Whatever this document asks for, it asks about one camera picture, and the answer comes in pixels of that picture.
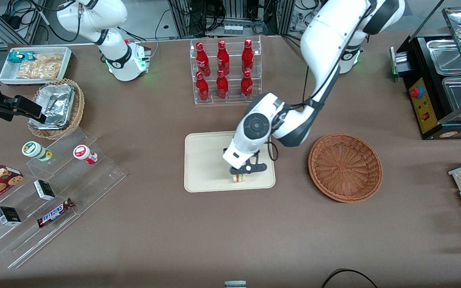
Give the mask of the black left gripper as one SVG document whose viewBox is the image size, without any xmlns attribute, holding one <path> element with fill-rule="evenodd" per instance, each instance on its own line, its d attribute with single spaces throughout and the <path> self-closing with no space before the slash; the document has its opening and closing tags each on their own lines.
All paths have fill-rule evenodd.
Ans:
<svg viewBox="0 0 461 288">
<path fill-rule="evenodd" d="M 233 168 L 229 169 L 229 173 L 232 175 L 239 175 L 239 174 L 250 174 L 256 172 L 263 172 L 266 171 L 268 166 L 265 163 L 260 161 L 260 150 L 258 150 L 251 158 L 248 160 L 249 164 L 244 164 L 240 168 Z"/>
</svg>

